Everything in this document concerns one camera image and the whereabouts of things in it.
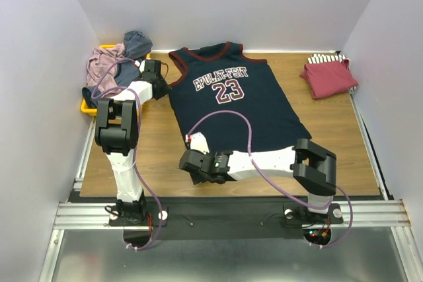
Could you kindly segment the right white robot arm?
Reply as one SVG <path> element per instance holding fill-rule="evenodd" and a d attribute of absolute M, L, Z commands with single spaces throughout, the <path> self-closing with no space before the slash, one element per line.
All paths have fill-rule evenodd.
<path fill-rule="evenodd" d="M 271 176 L 291 178 L 307 191 L 303 204 L 308 221 L 318 223 L 328 215 L 336 194 L 336 155 L 308 140 L 276 151 L 244 153 L 240 151 L 208 151 L 205 138 L 197 134 L 185 150 L 179 168 L 188 172 L 194 184 L 224 184 L 261 177 L 271 186 Z"/>

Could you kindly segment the navy basketball jersey tank top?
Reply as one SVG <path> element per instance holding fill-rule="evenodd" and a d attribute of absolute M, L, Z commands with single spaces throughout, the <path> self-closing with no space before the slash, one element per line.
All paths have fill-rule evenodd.
<path fill-rule="evenodd" d="M 206 138 L 211 152 L 264 152 L 294 146 L 311 134 L 301 123 L 266 59 L 233 42 L 169 53 L 181 73 L 169 100 L 180 132 Z"/>

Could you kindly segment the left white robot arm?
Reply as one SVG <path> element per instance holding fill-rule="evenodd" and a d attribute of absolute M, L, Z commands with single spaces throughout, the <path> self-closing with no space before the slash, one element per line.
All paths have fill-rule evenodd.
<path fill-rule="evenodd" d="M 116 182 L 116 204 L 105 207 L 110 222 L 138 226 L 151 219 L 135 165 L 141 108 L 151 99 L 166 96 L 171 87 L 161 73 L 162 61 L 124 58 L 120 63 L 123 62 L 133 63 L 139 71 L 128 87 L 112 87 L 98 93 L 100 85 L 96 85 L 91 93 L 97 101 L 95 142 L 110 161 Z"/>

